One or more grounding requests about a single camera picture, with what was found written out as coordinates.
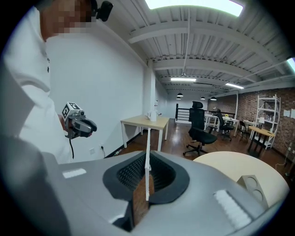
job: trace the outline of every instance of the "white table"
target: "white table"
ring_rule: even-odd
[[[215,127],[216,119],[217,119],[218,117],[217,117],[217,116],[210,115],[210,114],[205,114],[205,117],[206,117],[206,120],[205,120],[204,130],[206,130],[206,128],[209,126],[209,124],[210,124],[210,120],[211,120],[212,118],[214,119],[214,127]]]
[[[274,168],[246,154],[214,152],[201,155],[194,161],[214,167],[235,182],[242,175],[255,175],[269,207],[284,199],[289,192],[286,181]]]
[[[158,151],[161,151],[163,129],[165,127],[166,127],[165,140],[167,140],[168,121],[169,121],[169,118],[161,117],[161,116],[157,117],[156,122],[151,122],[145,116],[135,116],[135,117],[121,120],[124,148],[127,147],[127,135],[126,135],[125,125],[133,125],[133,126],[137,126],[141,128],[141,135],[142,135],[143,128],[151,128],[154,130],[159,130]]]
[[[249,125],[254,126],[254,127],[256,127],[256,125],[257,125],[257,123],[252,122],[252,121],[248,121],[248,120],[244,120],[244,123],[245,123],[246,125],[248,125],[248,128],[249,128]],[[253,130],[251,130],[250,139],[252,139],[253,133],[254,133]]]
[[[223,116],[222,117],[223,118],[223,120],[225,121],[225,122],[229,122],[229,121],[231,121],[231,122],[233,122],[234,123],[234,125],[236,126],[236,128],[235,128],[235,133],[234,133],[234,137],[236,136],[236,132],[237,132],[237,130],[238,130],[238,126],[239,126],[239,120],[237,120],[237,119],[234,119],[234,118],[229,118],[229,117],[226,117],[226,116]],[[218,129],[217,129],[217,132],[219,132],[219,123],[220,123],[220,121],[218,120]]]

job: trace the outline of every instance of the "black cable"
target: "black cable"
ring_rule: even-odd
[[[71,149],[72,149],[72,155],[73,155],[73,159],[74,159],[74,150],[73,150],[73,146],[72,146],[72,143],[71,143],[71,140],[69,139],[70,141],[70,146],[71,146]]]
[[[104,158],[106,158],[105,150],[103,150],[103,146],[101,146],[101,150],[103,151]]]

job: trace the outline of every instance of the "wooden floor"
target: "wooden floor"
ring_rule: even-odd
[[[169,129],[168,129],[168,137],[167,140],[164,140],[165,132],[163,132],[163,139],[162,139],[162,152],[170,153],[174,155],[178,155],[180,157],[194,160],[198,157],[196,152],[187,153],[186,156],[183,156],[183,152],[187,151],[186,148],[187,144],[190,144],[192,141],[188,131],[190,129],[190,124],[177,124],[174,122],[174,119],[170,119],[169,121]],[[222,137],[218,137],[218,139],[212,143],[205,145],[203,149],[207,152],[218,152],[218,151],[231,151],[231,152],[238,152],[247,154],[247,148],[249,147],[250,142],[247,143],[246,139],[240,140],[240,137],[233,137],[234,132],[231,132],[232,141],[230,142],[229,139],[222,140]],[[120,154],[130,153],[133,151],[142,151],[146,150],[147,148],[147,132],[143,133],[142,136],[138,136],[134,141],[132,141],[127,148],[124,148]],[[151,131],[151,150],[158,149],[158,138],[159,138],[159,131],[152,130]],[[276,153],[272,149],[263,149],[260,155],[260,159],[273,168],[277,163],[284,163],[284,158]],[[287,183],[289,184],[290,181],[284,175],[285,172],[289,169],[289,163],[284,168],[283,165],[277,166],[277,171],[286,179]],[[150,176],[150,194],[153,193],[153,181]],[[135,225],[144,217],[144,215],[148,211],[148,205],[145,201],[145,181],[144,178],[139,184],[138,188],[134,192],[134,221]]]

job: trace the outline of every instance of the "black railing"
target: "black railing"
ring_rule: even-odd
[[[208,111],[205,110],[206,112],[210,112],[212,115],[217,115],[216,111]],[[230,113],[230,112],[221,112],[223,116],[226,114],[229,115],[230,118],[234,118],[235,114]],[[183,120],[183,121],[189,121],[189,109],[188,108],[179,108],[178,103],[176,104],[176,112],[175,112],[175,119],[176,120]]]

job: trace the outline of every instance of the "chair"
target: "chair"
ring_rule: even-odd
[[[247,129],[246,129],[246,125],[243,121],[240,120],[240,128],[238,128],[239,132],[238,134],[241,132],[241,138],[240,138],[240,141],[244,138],[244,135],[246,136],[246,139],[247,139],[247,142],[248,142],[248,137],[247,137]]]
[[[223,139],[225,137],[229,138],[230,141],[231,141],[231,137],[230,135],[226,135],[227,132],[229,132],[230,130],[233,130],[234,127],[231,126],[231,125],[228,125],[228,124],[225,124],[224,123],[224,120],[222,118],[222,114],[221,114],[221,111],[220,109],[217,109],[217,116],[218,116],[218,119],[219,119],[219,129],[222,130],[222,131],[225,131],[223,134],[220,134],[221,136],[223,136]]]
[[[217,137],[211,134],[213,127],[210,127],[209,133],[206,133],[204,131],[205,111],[202,109],[202,107],[203,107],[203,104],[201,102],[193,101],[193,108],[189,109],[189,121],[192,122],[192,126],[189,130],[189,136],[191,136],[191,138],[195,140],[195,142],[199,142],[199,145],[198,147],[187,145],[186,146],[187,148],[191,147],[193,148],[193,150],[184,152],[183,153],[184,156],[186,153],[191,153],[191,152],[198,152],[198,155],[200,155],[200,152],[207,153],[206,151],[202,150],[202,146],[205,144],[213,143],[217,140]]]

